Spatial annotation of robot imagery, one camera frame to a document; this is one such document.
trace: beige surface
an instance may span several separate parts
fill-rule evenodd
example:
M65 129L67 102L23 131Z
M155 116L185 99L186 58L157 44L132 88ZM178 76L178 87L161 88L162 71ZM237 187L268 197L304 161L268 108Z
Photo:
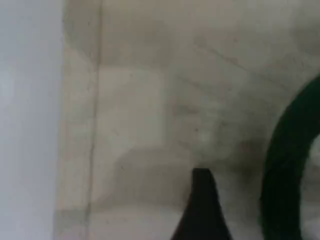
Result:
M320 3L66 1L57 239L169 239L195 166L214 172L234 239L261 239L264 151L319 71Z

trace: dark green curved object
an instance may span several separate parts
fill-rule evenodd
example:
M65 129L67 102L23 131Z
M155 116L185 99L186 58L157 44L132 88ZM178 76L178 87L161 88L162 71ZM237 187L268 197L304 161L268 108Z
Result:
M320 133L320 76L285 110L268 148L260 207L265 240L301 240L301 180Z

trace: black pointed object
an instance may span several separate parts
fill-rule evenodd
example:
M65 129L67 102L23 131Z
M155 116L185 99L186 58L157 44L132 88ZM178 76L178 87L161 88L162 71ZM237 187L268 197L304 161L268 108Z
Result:
M192 172L191 195L171 240L231 239L213 175L207 168L195 168Z

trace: stained surface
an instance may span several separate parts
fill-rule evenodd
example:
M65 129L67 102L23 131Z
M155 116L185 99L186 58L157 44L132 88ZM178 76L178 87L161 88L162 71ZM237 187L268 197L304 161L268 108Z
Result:
M169 239L201 166L234 239L261 239L266 145L319 71L320 3L65 1L56 238ZM302 208L312 239L313 156Z

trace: white wall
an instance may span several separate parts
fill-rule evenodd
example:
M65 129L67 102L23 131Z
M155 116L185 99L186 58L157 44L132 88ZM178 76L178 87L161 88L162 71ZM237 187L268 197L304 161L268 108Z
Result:
M53 234L62 1L0 2L0 239Z

